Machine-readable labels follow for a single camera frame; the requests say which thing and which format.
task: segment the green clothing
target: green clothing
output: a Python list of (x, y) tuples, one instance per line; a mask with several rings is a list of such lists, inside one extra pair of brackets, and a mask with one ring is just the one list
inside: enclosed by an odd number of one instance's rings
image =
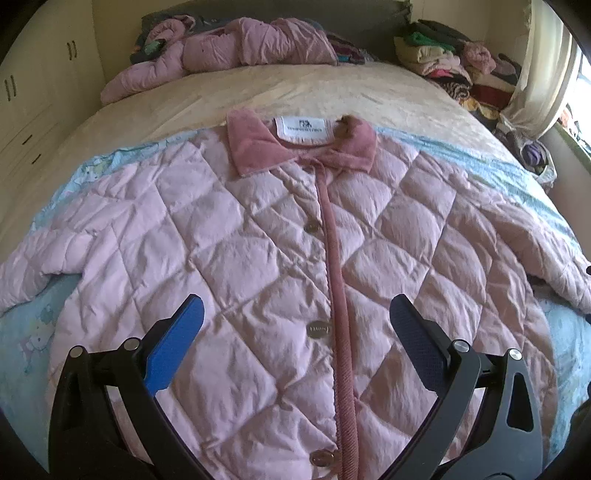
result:
[(412, 34), (407, 35), (406, 37), (404, 37), (404, 41), (408, 45), (412, 45), (413, 47), (427, 45), (427, 46), (431, 46), (431, 47), (441, 47), (444, 50), (448, 50), (452, 53), (456, 52), (456, 49), (454, 47), (452, 47), (451, 45), (448, 45), (446, 43), (441, 43), (441, 42), (438, 42), (435, 40), (431, 40), (429, 37), (426, 37), (425, 35), (423, 35), (420, 32), (413, 32)]

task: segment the pink corduroy collar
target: pink corduroy collar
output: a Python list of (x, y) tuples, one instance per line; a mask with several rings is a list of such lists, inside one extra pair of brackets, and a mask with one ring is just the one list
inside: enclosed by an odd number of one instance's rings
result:
[[(345, 138), (338, 138), (324, 148), (315, 148), (314, 155), (302, 155), (283, 146), (253, 110), (232, 110), (226, 119), (232, 160), (242, 177), (309, 156), (325, 167), (366, 173), (374, 164), (376, 133), (371, 124), (354, 116), (343, 117), (347, 125)], [(301, 151), (299, 145), (294, 148)]]

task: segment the white wardrobe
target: white wardrobe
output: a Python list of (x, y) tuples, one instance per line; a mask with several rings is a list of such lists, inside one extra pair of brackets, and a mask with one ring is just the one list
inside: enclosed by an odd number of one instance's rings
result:
[(47, 0), (0, 64), (0, 219), (14, 193), (100, 108), (92, 0)]

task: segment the white curtain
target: white curtain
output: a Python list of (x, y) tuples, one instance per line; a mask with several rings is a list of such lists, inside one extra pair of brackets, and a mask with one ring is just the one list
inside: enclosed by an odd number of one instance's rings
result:
[(501, 123), (537, 140), (556, 122), (574, 85), (581, 50), (543, 0), (532, 0), (531, 28), (521, 78)]

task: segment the bed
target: bed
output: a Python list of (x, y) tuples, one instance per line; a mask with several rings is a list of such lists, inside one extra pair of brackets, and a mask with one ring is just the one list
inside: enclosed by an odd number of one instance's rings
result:
[[(254, 109), (262, 118), (356, 115), (393, 138), (465, 168), (536, 211), (575, 248), (578, 245), (535, 180), (441, 89), (385, 63), (277, 65), (192, 75), (100, 110), (15, 199), (0, 226), (0, 260), (27, 231), (45, 225), (89, 183), (183, 142), (199, 129), (222, 124), (228, 110), (241, 106)], [(0, 319), (0, 407), (44, 466), (48, 351), (57, 316), (79, 280), (78, 275), (56, 277), (35, 300)], [(558, 373), (560, 398), (551, 459), (564, 446), (572, 413), (587, 397), (591, 326), (546, 287), (534, 290), (550, 325)]]

